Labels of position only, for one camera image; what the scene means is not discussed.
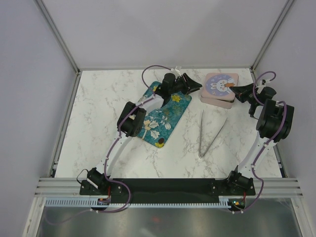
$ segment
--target white wall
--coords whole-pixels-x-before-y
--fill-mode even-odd
[[[32,0],[0,1],[0,236],[22,235],[75,73]]]
[[[43,0],[80,68],[251,66],[286,0]]]
[[[316,223],[316,1],[296,1],[259,64],[274,70],[276,99],[295,107],[292,130],[280,143],[291,177],[299,179]]]

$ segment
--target white cartoon rabbit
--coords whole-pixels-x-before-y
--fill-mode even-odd
[[[221,92],[231,93],[231,90],[229,89],[231,86],[235,86],[235,80],[233,78],[229,78],[228,80],[222,79],[217,83],[212,83],[211,89],[217,89]]]

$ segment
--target black cable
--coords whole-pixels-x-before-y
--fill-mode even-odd
[[[82,173],[84,170],[86,170],[86,171],[87,171],[87,173],[89,173],[89,170],[87,170],[87,169],[83,169],[83,170],[79,173],[79,175],[81,175],[81,173]],[[77,176],[77,178],[76,178],[76,179],[77,179],[77,182],[78,182],[78,183],[80,183],[80,185],[81,185],[81,182],[78,180],[79,175]]]

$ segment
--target white marble surface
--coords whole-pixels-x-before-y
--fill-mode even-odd
[[[137,102],[146,91],[142,70],[84,71],[81,76],[55,177],[76,177],[93,168],[106,154],[116,133],[117,119],[126,102]],[[252,82],[248,69],[182,70],[203,82],[210,72],[238,73],[239,85]],[[148,84],[162,81],[167,70],[148,70]],[[257,131],[257,120],[248,114],[249,104],[235,100],[230,110],[192,101],[163,148],[134,138],[121,154],[112,177],[126,178],[225,178],[246,156]],[[203,158],[198,157],[199,124],[204,109],[204,147],[227,122]],[[281,177],[276,156],[270,150],[258,168],[260,177]]]

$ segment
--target teal floral mat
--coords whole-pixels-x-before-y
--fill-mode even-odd
[[[160,84],[159,81],[154,81],[150,88],[155,91]],[[152,94],[153,92],[147,89],[139,101],[150,97]],[[184,95],[181,92],[173,94],[165,106],[146,115],[143,128],[138,137],[153,146],[163,147],[191,100],[190,95]]]

